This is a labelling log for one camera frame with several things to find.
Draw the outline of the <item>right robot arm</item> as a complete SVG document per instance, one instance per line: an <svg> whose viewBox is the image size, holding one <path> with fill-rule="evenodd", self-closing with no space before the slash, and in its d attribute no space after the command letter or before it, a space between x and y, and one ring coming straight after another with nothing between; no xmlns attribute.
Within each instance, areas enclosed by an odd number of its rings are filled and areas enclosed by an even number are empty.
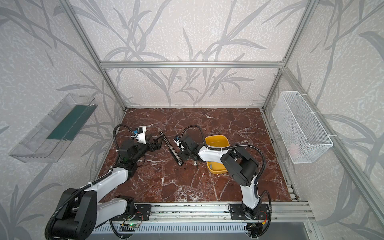
<svg viewBox="0 0 384 240"><path fill-rule="evenodd" d="M214 162L224 165L233 180L241 186L242 206L249 219L255 219L261 208L261 196L257 184L266 168L263 152L252 145L212 147L198 144L190 136L175 136L174 142L180 149L183 161Z"/></svg>

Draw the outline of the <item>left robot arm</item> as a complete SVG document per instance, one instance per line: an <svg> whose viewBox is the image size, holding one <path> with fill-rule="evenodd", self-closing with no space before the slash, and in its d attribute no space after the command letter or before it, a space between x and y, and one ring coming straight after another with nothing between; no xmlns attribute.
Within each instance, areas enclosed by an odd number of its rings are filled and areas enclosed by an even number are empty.
<svg viewBox="0 0 384 240"><path fill-rule="evenodd" d="M79 188L65 190L58 206L45 228L47 240L85 240L93 230L110 219L134 211L132 197L118 197L101 203L109 192L133 177L137 162L147 152L161 149L162 136L146 144L132 139L124 141L118 148L118 158L108 171L94 182Z"/></svg>

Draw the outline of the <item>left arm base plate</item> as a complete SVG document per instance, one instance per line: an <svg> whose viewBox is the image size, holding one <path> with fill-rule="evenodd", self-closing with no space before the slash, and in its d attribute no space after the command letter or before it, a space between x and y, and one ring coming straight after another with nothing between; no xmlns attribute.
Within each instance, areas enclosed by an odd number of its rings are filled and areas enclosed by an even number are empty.
<svg viewBox="0 0 384 240"><path fill-rule="evenodd" d="M152 205L150 204L138 204L135 205L136 209L133 213L124 213L115 217L115 221L148 221L150 219Z"/></svg>

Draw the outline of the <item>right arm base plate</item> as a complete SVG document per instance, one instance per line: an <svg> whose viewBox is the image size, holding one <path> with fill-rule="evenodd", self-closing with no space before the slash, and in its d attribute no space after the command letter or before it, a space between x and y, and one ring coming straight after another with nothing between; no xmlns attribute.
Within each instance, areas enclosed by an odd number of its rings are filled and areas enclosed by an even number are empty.
<svg viewBox="0 0 384 240"><path fill-rule="evenodd" d="M244 204L230 204L228 210L231 220L257 220L265 222L269 218L270 207L268 204L259 203L254 209Z"/></svg>

